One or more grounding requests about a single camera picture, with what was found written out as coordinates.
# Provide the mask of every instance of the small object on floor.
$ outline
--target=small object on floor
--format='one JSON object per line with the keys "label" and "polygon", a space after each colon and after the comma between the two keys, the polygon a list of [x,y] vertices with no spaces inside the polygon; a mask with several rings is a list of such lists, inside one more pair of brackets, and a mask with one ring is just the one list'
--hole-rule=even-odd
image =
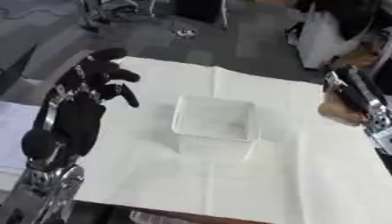
{"label": "small object on floor", "polygon": [[199,35],[197,29],[184,28],[175,31],[176,35],[182,39],[193,39]]}

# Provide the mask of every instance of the black bag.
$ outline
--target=black bag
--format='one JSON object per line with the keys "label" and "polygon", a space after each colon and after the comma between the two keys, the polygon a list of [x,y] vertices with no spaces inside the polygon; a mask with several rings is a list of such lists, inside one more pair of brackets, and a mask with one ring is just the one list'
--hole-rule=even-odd
{"label": "black bag", "polygon": [[221,12],[221,0],[175,0],[176,14],[213,23]]}

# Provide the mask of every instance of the white tablecloth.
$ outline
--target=white tablecloth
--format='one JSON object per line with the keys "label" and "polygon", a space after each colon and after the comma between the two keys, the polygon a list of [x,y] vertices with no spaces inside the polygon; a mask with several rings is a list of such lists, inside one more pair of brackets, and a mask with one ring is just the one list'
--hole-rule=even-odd
{"label": "white tablecloth", "polygon": [[[141,107],[106,102],[77,200],[272,223],[392,221],[392,178],[361,129],[318,115],[320,86],[152,59],[122,66],[142,75],[128,84]],[[240,164],[179,154],[171,122],[181,95],[255,103],[268,142]],[[1,189],[11,181],[0,176]]]}

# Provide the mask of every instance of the black glove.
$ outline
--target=black glove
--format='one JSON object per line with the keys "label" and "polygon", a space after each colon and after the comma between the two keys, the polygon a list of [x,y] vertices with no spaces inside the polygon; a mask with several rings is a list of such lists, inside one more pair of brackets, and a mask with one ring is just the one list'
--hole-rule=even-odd
{"label": "black glove", "polygon": [[[47,159],[60,144],[64,147],[56,152],[55,166],[73,156],[85,156],[95,145],[106,110],[101,101],[121,95],[131,107],[139,106],[127,86],[108,84],[112,80],[139,81],[138,74],[120,69],[111,62],[126,55],[121,48],[94,52],[59,78],[56,86],[47,93],[33,129],[22,141],[28,158]],[[57,113],[54,122],[50,122],[53,111]]]}

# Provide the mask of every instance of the black glove finger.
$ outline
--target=black glove finger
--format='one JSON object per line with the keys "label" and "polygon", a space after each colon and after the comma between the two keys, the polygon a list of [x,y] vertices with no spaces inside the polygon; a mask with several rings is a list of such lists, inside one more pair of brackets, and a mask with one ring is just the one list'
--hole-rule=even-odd
{"label": "black glove finger", "polygon": [[132,73],[131,71],[118,69],[113,73],[108,73],[108,78],[111,81],[129,81],[138,82],[140,81],[140,75],[137,73]]}
{"label": "black glove finger", "polygon": [[109,48],[90,54],[95,60],[118,60],[127,56],[127,51],[123,48]]}
{"label": "black glove finger", "polygon": [[109,84],[105,85],[100,89],[97,89],[98,93],[101,95],[101,99],[108,101],[115,98],[118,95],[121,95],[127,103],[133,107],[139,107],[139,101],[135,97],[135,95],[130,91],[130,89],[125,85],[116,85],[116,84]]}
{"label": "black glove finger", "polygon": [[116,63],[100,60],[82,61],[80,65],[86,76],[95,74],[109,74],[120,68]]}
{"label": "black glove finger", "polygon": [[127,101],[127,103],[131,107],[138,108],[140,106],[139,101],[137,100],[137,97],[124,84],[122,84],[121,96]]}

